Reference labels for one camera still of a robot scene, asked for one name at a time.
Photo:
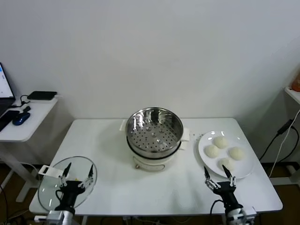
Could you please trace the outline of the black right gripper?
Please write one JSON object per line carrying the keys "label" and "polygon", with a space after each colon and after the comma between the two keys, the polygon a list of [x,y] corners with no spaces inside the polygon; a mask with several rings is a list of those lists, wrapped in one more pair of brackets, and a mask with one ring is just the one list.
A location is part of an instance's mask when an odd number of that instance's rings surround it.
{"label": "black right gripper", "polygon": [[211,178],[207,168],[204,166],[205,184],[209,189],[213,189],[213,193],[221,196],[225,212],[230,212],[235,209],[242,209],[243,206],[238,203],[234,191],[236,189],[236,177],[232,176],[229,169],[222,165],[222,168],[229,181],[215,183]]}

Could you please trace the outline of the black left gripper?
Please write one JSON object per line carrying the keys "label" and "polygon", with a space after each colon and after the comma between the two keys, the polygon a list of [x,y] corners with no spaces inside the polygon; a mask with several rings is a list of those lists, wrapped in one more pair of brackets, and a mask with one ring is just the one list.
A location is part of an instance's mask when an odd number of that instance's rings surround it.
{"label": "black left gripper", "polygon": [[59,176],[60,188],[56,190],[56,197],[59,205],[56,207],[58,211],[74,211],[75,202],[78,195],[84,193],[84,188],[88,188],[93,182],[93,165],[91,165],[88,177],[80,182],[76,180],[67,181],[68,172],[72,163],[64,169],[62,175]]}

